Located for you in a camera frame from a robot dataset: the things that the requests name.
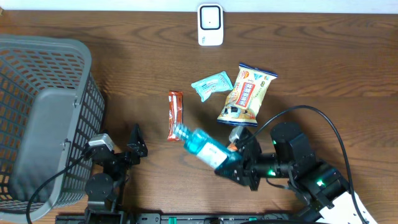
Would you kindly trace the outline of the small orange snack packet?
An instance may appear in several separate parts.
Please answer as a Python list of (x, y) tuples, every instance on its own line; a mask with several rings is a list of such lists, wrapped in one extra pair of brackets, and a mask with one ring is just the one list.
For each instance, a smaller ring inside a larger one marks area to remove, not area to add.
[(238, 151), (238, 148), (236, 147), (236, 145), (235, 145), (234, 143), (230, 143), (230, 144), (227, 146), (227, 149), (228, 149), (229, 151), (231, 151), (231, 152), (236, 152), (236, 151)]

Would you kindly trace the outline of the teal Listerine mouthwash bottle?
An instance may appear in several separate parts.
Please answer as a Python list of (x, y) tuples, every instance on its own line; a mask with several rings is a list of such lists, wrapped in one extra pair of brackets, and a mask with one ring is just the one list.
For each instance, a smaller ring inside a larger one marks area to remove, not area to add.
[(202, 129), (192, 131), (184, 124), (178, 123), (174, 126), (173, 131), (176, 137), (184, 142), (186, 151), (195, 155), (214, 170), (242, 159), (238, 152), (230, 151)]

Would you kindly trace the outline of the cream snack bag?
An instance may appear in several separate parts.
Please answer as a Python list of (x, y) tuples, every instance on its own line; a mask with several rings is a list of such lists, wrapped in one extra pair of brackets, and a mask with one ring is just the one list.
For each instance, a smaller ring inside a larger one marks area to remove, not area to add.
[(274, 72), (239, 64), (239, 73), (234, 87), (226, 97), (217, 122), (232, 126), (257, 126), (256, 116), (271, 81), (278, 75)]

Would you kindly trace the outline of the long orange snack bar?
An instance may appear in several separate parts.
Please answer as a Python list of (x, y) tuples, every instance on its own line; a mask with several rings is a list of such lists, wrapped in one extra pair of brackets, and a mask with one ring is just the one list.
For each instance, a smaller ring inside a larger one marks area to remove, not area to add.
[(183, 114), (183, 93), (181, 91), (169, 91), (169, 141), (179, 141), (174, 129), (182, 122)]

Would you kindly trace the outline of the light green wet wipes pack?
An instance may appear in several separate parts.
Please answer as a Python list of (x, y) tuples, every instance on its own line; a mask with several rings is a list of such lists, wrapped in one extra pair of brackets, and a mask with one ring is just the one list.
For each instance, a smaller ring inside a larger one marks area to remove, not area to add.
[(191, 84), (201, 98), (201, 102), (205, 102), (212, 93), (231, 91), (233, 85), (225, 71), (206, 77), (202, 80)]

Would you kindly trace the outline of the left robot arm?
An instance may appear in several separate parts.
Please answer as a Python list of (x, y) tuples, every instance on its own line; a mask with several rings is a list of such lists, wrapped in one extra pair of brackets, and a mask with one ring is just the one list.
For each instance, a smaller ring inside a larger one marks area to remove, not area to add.
[(128, 151), (116, 153), (115, 144), (106, 133), (94, 135), (86, 143), (83, 158), (92, 160), (103, 171), (91, 176), (85, 185), (88, 196), (85, 223), (129, 223), (129, 215), (121, 208), (128, 170), (148, 154), (138, 124), (134, 126), (127, 146)]

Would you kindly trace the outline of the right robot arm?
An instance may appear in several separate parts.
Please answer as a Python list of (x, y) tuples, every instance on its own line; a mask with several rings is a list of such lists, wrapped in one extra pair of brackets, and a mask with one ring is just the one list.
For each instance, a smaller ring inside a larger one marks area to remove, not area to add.
[(308, 137), (297, 123), (279, 123), (270, 131), (275, 151), (265, 154), (247, 128), (235, 128), (231, 140), (237, 143), (246, 137), (247, 144), (238, 144), (240, 160), (215, 170), (252, 191), (261, 179), (287, 179), (285, 188), (294, 192), (305, 205), (294, 214), (267, 214), (268, 223), (375, 223), (356, 193), (349, 191), (349, 182), (341, 172), (316, 157)]

